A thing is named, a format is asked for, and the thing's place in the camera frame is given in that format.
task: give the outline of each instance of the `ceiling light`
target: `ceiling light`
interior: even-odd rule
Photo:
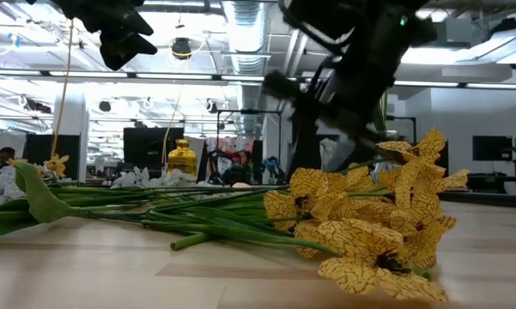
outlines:
[[[223,81],[263,82],[263,76],[222,76]]]
[[[65,71],[50,71],[51,76],[65,76],[67,72]],[[69,76],[71,77],[128,77],[126,73],[120,72],[77,72],[71,71],[69,72]]]
[[[3,75],[3,76],[39,76],[40,72],[37,70],[0,70],[0,75]]]
[[[516,90],[516,84],[503,83],[468,83],[465,87],[472,89]]]
[[[199,74],[161,74],[161,73],[138,73],[139,78],[155,78],[155,79],[182,79],[182,80],[206,80],[212,79],[212,75]]]
[[[457,82],[419,82],[419,81],[395,81],[395,86],[403,87],[431,87],[431,88],[455,88]]]
[[[463,55],[467,54],[467,50],[457,50],[447,48],[409,48],[401,58],[403,64],[453,64]]]

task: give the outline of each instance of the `table surface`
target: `table surface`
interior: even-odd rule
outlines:
[[[444,203],[458,225],[439,245],[452,304],[346,294],[319,261],[287,248],[209,242],[172,252],[176,234],[66,218],[0,238],[0,309],[516,308],[516,209]]]

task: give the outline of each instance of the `computer monitor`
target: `computer monitor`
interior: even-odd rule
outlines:
[[[124,162],[134,167],[160,170],[162,142],[167,128],[124,128]],[[176,148],[175,141],[183,138],[183,128],[171,128],[166,143],[167,154]]]
[[[513,138],[511,136],[474,136],[474,161],[511,161]]]

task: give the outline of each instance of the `gold vase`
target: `gold vase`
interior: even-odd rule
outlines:
[[[175,141],[178,147],[168,154],[168,174],[174,169],[197,176],[197,155],[189,149],[191,142],[185,139]]]

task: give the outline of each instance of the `pillar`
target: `pillar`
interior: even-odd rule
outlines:
[[[55,107],[53,110],[53,130],[58,129],[59,111],[63,97],[63,88],[56,93]],[[70,83],[64,100],[63,116],[59,127],[59,140],[61,136],[79,136],[80,148],[78,153],[78,177],[80,182],[86,181],[86,160],[88,155],[88,129],[89,112],[86,104],[86,94],[83,84]]]

